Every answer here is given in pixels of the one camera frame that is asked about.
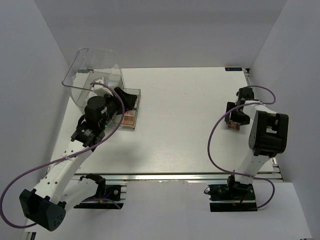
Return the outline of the colourful eyeshadow palette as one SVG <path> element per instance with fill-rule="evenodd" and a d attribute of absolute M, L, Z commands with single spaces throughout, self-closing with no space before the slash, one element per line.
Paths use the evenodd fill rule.
<path fill-rule="evenodd" d="M 134 104 L 134 106 L 133 106 L 132 110 L 137 110 L 137 109 L 138 109 L 138 101 L 136 101 L 136 102 L 135 102 L 135 104 Z"/>

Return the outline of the brown quad eyeshadow palette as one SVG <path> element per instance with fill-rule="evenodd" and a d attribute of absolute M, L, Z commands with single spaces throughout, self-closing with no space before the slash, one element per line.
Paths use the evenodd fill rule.
<path fill-rule="evenodd" d="M 122 120 L 123 125 L 134 126 L 136 121 L 136 117 L 131 114 L 125 114 Z"/>

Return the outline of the multicolour square palette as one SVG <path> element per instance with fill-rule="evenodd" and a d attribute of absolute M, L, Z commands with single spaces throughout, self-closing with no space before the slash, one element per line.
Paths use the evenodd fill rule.
<path fill-rule="evenodd" d="M 228 130 L 233 130 L 233 131 L 239 131 L 241 128 L 241 124 L 238 122 L 234 122 L 234 121 L 229 121 L 227 123 L 227 129 Z"/>

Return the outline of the clear acrylic makeup organizer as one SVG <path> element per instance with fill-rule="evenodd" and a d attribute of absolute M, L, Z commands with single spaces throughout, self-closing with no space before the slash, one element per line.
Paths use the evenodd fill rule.
<path fill-rule="evenodd" d="M 82 48 L 76 52 L 70 62 L 68 70 L 62 80 L 62 85 L 67 89 L 81 114 L 85 113 L 85 106 L 89 98 L 102 92 L 103 86 L 93 86 L 92 82 L 103 83 L 114 89 L 120 87 L 128 94 L 137 95 L 137 110 L 127 111 L 125 114 L 135 116 L 134 126 L 124 125 L 124 129 L 135 129 L 141 100 L 141 90 L 126 88 L 122 69 L 119 65 L 118 55 L 112 50 Z"/>

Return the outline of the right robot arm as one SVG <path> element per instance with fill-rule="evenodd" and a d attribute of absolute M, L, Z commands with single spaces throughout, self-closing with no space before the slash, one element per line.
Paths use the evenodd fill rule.
<path fill-rule="evenodd" d="M 228 102 L 224 117 L 227 128 L 238 131 L 251 125 L 248 138 L 249 150 L 225 187 L 226 195 L 236 200 L 249 191 L 253 177 L 271 158 L 285 151 L 288 139 L 289 116 L 270 110 L 265 103 L 255 99 L 254 91 L 246 86 L 238 90 L 236 102 Z"/>

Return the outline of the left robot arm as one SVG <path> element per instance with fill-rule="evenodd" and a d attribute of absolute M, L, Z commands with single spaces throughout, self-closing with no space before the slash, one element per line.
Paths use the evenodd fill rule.
<path fill-rule="evenodd" d="M 113 93 L 96 90 L 84 108 L 62 161 L 53 164 L 45 177 L 19 196 L 26 218 L 52 232 L 63 222 L 66 213 L 84 200 L 98 201 L 107 196 L 106 180 L 98 174 L 82 176 L 77 185 L 66 189 L 82 163 L 105 139 L 105 129 L 116 115 L 135 108 L 138 96 L 115 87 Z"/>

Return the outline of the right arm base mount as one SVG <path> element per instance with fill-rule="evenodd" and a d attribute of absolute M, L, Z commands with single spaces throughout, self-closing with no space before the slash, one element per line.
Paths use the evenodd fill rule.
<path fill-rule="evenodd" d="M 212 213 L 256 212 L 256 195 L 252 185 L 248 190 L 229 188 L 227 184 L 211 184 L 204 189 L 209 196 L 209 206 Z"/>

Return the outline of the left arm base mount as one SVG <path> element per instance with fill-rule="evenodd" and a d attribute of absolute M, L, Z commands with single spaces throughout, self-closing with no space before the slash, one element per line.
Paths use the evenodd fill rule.
<path fill-rule="evenodd" d="M 98 209 L 98 210 L 121 210 L 127 195 L 127 186 L 122 183 L 109 183 L 102 176 L 91 174 L 89 177 L 82 175 L 82 180 L 94 180 L 98 183 L 95 195 L 74 206 L 74 209 Z"/>

